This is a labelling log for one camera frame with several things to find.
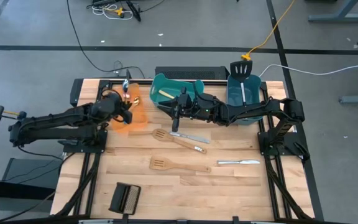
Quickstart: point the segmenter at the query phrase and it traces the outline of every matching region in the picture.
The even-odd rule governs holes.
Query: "teal bin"
[[[196,89],[198,94],[204,92],[204,83],[201,80],[195,81]],[[150,88],[150,99],[154,105],[157,106],[161,101],[171,100],[169,97],[163,96],[158,93],[159,90],[168,93],[171,96],[179,96],[182,87],[186,87],[186,93],[190,95],[191,99],[194,100],[195,93],[193,84],[190,82],[183,82],[178,80],[170,80],[165,78],[164,74],[158,74],[155,76],[152,86]]]
[[[250,75],[244,80],[244,92],[246,94],[246,103],[253,104],[259,103],[259,88],[262,81],[256,75]],[[242,92],[240,82],[229,76],[227,79],[227,94],[226,102],[231,106],[242,106]],[[235,124],[250,125],[258,120],[262,119],[262,116],[238,119]]]

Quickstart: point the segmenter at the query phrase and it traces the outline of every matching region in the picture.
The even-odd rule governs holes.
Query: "table knife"
[[[199,142],[203,142],[203,143],[208,143],[209,144],[209,140],[202,138],[202,137],[198,137],[198,136],[191,136],[191,135],[187,135],[187,134],[181,134],[181,133],[174,133],[173,131],[169,132],[170,135],[172,136],[177,136],[177,137],[182,137],[182,138],[188,138],[194,141],[199,141]]]
[[[217,161],[218,165],[224,164],[260,164],[257,160],[242,160],[242,161]]]

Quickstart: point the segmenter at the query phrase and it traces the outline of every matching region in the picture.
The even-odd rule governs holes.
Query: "wooden spatula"
[[[175,143],[178,143],[182,146],[185,146],[189,149],[193,149],[193,150],[196,150],[200,153],[203,153],[203,154],[206,154],[206,150],[205,149],[202,149],[198,146],[195,146],[193,144],[190,144],[188,142],[185,142],[183,140],[180,140],[178,138],[175,138],[173,137],[172,135],[169,134],[168,131],[164,130],[164,129],[156,129],[153,131],[153,137],[159,141],[171,141],[171,142],[175,142]]]
[[[211,172],[211,168],[208,166],[179,164],[176,162],[172,162],[171,160],[165,157],[160,157],[160,156],[152,156],[150,160],[150,169],[167,170],[172,168],[188,169],[188,170],[201,171],[201,172]]]

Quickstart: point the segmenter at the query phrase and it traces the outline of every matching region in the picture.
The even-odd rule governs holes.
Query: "concrete floor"
[[[95,16],[89,0],[70,1],[81,43],[91,46],[253,47],[271,31],[265,1],[174,1],[143,13],[142,22],[111,21]],[[159,0],[139,1],[143,8]],[[333,12],[334,4],[297,1],[279,25],[286,49],[358,50],[358,24],[310,24],[308,14]],[[290,0],[274,1],[277,16]],[[0,17],[0,45],[76,46],[65,1],[10,0]],[[272,37],[264,48],[277,48]],[[97,66],[111,69],[113,61],[138,66],[146,77],[156,66],[229,66],[237,52],[88,52]],[[278,54],[252,54],[253,74],[272,63]],[[358,64],[355,55],[290,55],[291,67],[328,72]],[[140,77],[136,70],[134,77]],[[0,105],[31,116],[58,113],[70,107],[74,78],[108,77],[94,69],[79,51],[0,50]],[[358,95],[358,69],[317,77],[291,72],[296,97],[303,102],[306,138],[324,219],[358,223],[358,105],[337,102],[341,95]],[[281,68],[271,68],[264,80],[283,80]],[[36,158],[14,149],[7,126],[0,123],[0,178],[10,157]],[[39,141],[25,147],[33,152],[58,155],[56,141]],[[41,217],[31,214],[27,217]]]

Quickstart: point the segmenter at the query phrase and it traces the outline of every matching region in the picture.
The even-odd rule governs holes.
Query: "black slotted spatula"
[[[242,104],[244,106],[246,103],[246,93],[244,91],[244,80],[249,77],[252,70],[252,61],[243,60],[239,62],[233,62],[230,64],[230,73],[231,77],[240,82],[241,93],[242,93]]]

